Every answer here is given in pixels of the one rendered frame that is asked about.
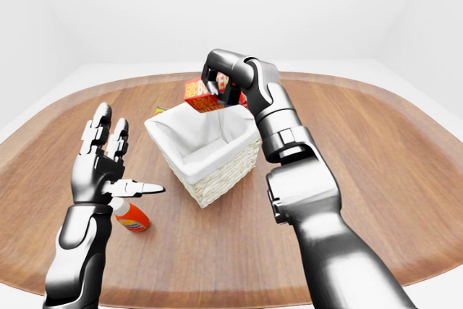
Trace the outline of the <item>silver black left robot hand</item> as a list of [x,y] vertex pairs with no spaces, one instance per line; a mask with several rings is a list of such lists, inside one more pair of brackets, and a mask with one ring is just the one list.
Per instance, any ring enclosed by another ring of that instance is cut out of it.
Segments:
[[112,198],[137,198],[166,191],[161,185],[122,178],[129,124],[121,118],[110,132],[111,115],[111,107],[103,102],[85,125],[82,147],[72,168],[71,187],[76,204],[108,204]]

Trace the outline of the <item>white woven basket cloth liner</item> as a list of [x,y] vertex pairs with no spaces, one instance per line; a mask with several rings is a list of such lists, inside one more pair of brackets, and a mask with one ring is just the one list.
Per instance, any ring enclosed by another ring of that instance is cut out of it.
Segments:
[[182,103],[145,121],[173,173],[201,208],[255,167],[260,135],[243,106],[200,113]]

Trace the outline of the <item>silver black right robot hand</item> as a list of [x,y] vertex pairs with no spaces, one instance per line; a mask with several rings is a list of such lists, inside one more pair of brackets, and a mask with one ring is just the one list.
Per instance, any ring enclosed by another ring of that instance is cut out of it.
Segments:
[[[253,69],[246,63],[246,59],[246,56],[231,51],[212,50],[207,56],[201,74],[201,79],[208,92],[225,104],[237,105],[241,89],[250,87],[254,77]],[[223,93],[219,91],[216,81],[219,72],[228,77]]]

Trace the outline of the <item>orange bottle white cap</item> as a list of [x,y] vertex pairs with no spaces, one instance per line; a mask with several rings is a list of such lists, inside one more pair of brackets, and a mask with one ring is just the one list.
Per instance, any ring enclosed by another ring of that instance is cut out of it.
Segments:
[[137,206],[123,198],[112,198],[109,205],[113,208],[116,220],[127,230],[141,232],[149,227],[149,218]]

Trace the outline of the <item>red butter box yellow print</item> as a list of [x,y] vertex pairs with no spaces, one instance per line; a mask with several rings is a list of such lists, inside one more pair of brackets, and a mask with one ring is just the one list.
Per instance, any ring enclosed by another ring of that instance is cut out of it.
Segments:
[[200,77],[184,84],[184,101],[200,113],[224,109],[227,105],[211,94]]

